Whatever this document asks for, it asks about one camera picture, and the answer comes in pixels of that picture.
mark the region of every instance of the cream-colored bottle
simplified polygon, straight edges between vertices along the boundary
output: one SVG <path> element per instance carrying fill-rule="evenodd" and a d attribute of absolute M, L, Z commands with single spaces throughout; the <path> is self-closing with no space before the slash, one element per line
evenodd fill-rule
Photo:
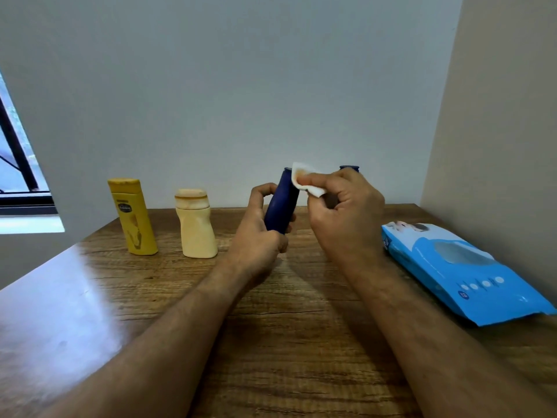
<path fill-rule="evenodd" d="M 203 189 L 178 189 L 176 213 L 180 218 L 182 251 L 190 258 L 212 258 L 217 252 L 217 241 L 211 226 L 211 208 Z"/>

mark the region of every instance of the person's right arm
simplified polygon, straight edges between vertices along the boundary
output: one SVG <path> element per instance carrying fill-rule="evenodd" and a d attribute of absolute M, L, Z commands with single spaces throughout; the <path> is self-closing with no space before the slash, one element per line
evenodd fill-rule
<path fill-rule="evenodd" d="M 309 196 L 311 227 L 372 313 L 425 417 L 557 417 L 546 393 L 491 355 L 386 260 L 384 198 L 362 175 L 346 168 L 298 181 L 338 196 L 334 209 Z"/>

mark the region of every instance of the hand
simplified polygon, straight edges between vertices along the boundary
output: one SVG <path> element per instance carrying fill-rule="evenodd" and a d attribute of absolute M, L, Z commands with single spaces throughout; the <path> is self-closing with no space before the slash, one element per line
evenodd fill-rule
<path fill-rule="evenodd" d="M 333 174 L 310 173 L 298 182 L 327 189 L 338 197 L 338 204 L 328 209 L 323 197 L 309 195 L 308 210 L 319 245 L 341 271 L 384 257 L 381 220 L 385 198 L 364 176 L 344 168 Z"/>
<path fill-rule="evenodd" d="M 263 222 L 263 197 L 275 193 L 276 187 L 266 183 L 251 190 L 246 213 L 226 255 L 249 280 L 270 272 L 277 255 L 288 247 L 288 238 L 275 230 L 268 231 Z"/>

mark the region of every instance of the person's right hand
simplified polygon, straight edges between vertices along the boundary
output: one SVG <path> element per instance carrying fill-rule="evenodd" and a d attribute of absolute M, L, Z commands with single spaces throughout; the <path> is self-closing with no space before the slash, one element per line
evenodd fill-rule
<path fill-rule="evenodd" d="M 302 185 L 324 188 L 338 197 L 328 209 L 323 197 L 308 197 L 310 225 L 327 257 L 341 271 L 366 266 L 384 258 L 381 219 L 385 198 L 364 176 L 351 168 L 333 174 L 310 173 L 298 178 Z"/>

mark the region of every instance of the package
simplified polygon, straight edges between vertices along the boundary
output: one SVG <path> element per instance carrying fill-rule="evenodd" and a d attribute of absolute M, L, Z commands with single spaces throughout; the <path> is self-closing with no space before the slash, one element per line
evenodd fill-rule
<path fill-rule="evenodd" d="M 477 325 L 557 310 L 489 253 L 433 224 L 391 222 L 383 245 L 452 311 Z"/>

